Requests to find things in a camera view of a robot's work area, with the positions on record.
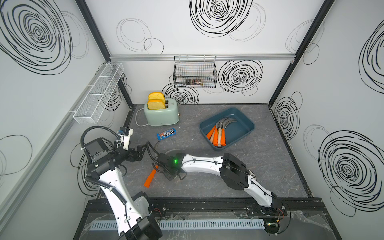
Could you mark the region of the orange handled sickle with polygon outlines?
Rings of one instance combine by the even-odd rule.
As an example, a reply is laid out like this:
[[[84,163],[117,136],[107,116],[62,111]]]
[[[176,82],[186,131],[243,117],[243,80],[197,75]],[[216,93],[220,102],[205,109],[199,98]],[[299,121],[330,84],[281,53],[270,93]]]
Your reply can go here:
[[[207,134],[207,138],[209,138],[210,142],[212,143],[213,140],[214,140],[214,136],[215,136],[215,130],[219,129],[219,128],[222,128],[222,125],[224,123],[225,120],[227,120],[229,118],[223,118],[223,119],[220,119],[219,121],[217,121],[217,123],[215,124],[215,126],[210,130],[210,132]]]

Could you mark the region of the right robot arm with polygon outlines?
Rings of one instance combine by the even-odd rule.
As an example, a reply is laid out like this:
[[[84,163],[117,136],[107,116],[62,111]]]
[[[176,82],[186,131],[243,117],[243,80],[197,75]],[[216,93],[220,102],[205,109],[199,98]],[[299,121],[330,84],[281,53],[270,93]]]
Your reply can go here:
[[[245,191],[256,200],[257,206],[264,215],[278,214],[286,216],[288,207],[275,193],[260,185],[256,176],[247,168],[247,165],[234,155],[225,153],[223,156],[207,158],[196,157],[189,154],[177,153],[174,157],[163,153],[158,154],[154,164],[161,168],[161,172],[173,180],[181,173],[206,173],[221,177],[225,184],[237,191]]]

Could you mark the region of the wooden handled sickle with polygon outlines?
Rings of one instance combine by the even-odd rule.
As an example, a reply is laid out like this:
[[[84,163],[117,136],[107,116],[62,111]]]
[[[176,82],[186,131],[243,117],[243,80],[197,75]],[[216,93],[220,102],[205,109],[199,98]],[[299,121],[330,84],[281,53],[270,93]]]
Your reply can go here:
[[[216,147],[221,147],[225,142],[225,129],[232,122],[230,118],[223,118],[215,124],[215,126],[207,134],[207,138]]]

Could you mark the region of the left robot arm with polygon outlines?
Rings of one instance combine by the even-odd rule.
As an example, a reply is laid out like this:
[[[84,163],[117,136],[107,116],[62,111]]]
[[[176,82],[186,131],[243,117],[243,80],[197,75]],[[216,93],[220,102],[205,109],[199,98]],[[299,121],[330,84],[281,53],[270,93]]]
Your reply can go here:
[[[104,138],[88,143],[85,137],[94,129],[102,129],[116,137],[113,147],[108,148]],[[80,145],[87,157],[87,173],[84,180],[97,185],[104,192],[114,213],[121,240],[158,240],[162,231],[157,221],[150,215],[150,200],[140,192],[131,197],[124,183],[120,165],[124,161],[136,162],[143,159],[145,145],[129,146],[133,129],[121,127],[119,131],[105,126],[91,126],[81,135]]]

